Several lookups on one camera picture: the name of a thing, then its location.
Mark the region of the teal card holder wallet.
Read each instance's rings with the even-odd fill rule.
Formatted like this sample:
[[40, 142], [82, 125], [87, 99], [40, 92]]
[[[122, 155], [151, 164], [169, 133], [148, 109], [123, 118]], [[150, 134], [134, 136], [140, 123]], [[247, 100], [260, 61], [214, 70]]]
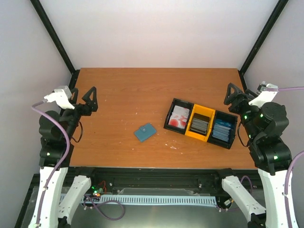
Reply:
[[134, 132], [134, 135], [140, 142], [144, 142], [153, 135], [157, 133], [156, 129], [152, 126], [151, 123], [147, 123], [143, 126], [140, 126], [138, 130]]

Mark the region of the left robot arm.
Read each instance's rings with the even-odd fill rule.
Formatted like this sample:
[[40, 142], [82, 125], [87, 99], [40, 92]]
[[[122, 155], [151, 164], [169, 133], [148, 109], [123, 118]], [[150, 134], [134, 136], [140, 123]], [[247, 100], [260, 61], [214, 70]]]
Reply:
[[60, 86], [43, 100], [32, 105], [40, 114], [39, 153], [40, 180], [35, 209], [28, 225], [30, 228], [68, 228], [78, 204], [87, 191], [98, 188], [99, 179], [94, 169], [82, 167], [74, 177], [64, 198], [61, 191], [70, 166], [74, 146], [71, 143], [83, 116], [98, 110], [97, 89], [90, 88], [77, 103], [78, 89]]

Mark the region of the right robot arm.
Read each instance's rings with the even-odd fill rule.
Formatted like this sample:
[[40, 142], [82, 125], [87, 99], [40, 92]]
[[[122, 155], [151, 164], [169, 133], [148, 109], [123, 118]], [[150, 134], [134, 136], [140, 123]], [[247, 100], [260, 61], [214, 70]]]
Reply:
[[265, 206], [260, 205], [235, 175], [221, 178], [222, 189], [234, 200], [249, 228], [297, 228], [292, 196], [292, 171], [296, 156], [281, 139], [289, 125], [284, 105], [273, 102], [279, 89], [263, 82], [259, 93], [243, 92], [233, 83], [224, 104], [240, 116], [248, 136], [248, 149], [262, 181]]

